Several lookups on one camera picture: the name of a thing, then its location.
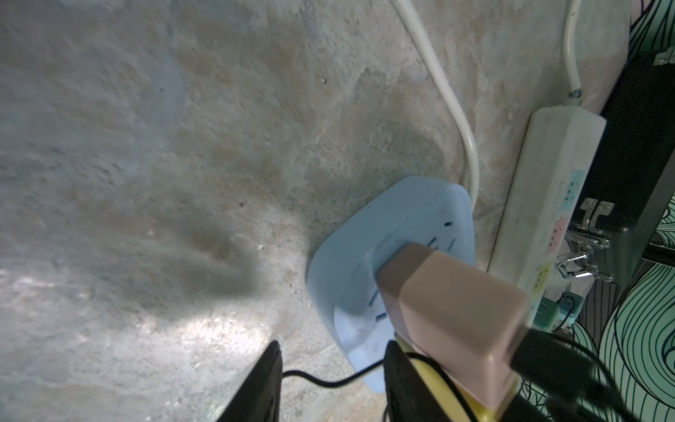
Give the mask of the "teal charger adapter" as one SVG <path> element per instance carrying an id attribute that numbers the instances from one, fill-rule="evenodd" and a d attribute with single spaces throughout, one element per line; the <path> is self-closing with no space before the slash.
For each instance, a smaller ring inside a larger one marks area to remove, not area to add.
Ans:
<path id="1" fill-rule="evenodd" d="M 556 301 L 543 297 L 533 327 L 543 332 L 566 330 L 576 322 L 584 303 L 583 297 L 571 291 L 564 292 Z"/>

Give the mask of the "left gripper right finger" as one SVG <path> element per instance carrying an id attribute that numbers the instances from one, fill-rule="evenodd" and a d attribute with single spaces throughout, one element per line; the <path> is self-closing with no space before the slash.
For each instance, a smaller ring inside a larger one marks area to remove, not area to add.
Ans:
<path id="1" fill-rule="evenodd" d="M 383 361 L 388 420 L 450 422 L 399 344 L 390 341 Z"/>

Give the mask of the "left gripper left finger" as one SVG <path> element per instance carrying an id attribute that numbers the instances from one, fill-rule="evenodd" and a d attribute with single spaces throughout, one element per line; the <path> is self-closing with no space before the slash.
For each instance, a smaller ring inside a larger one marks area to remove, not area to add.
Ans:
<path id="1" fill-rule="evenodd" d="M 282 355 L 272 341 L 249 372 L 217 422 L 277 422 L 281 403 Z"/>

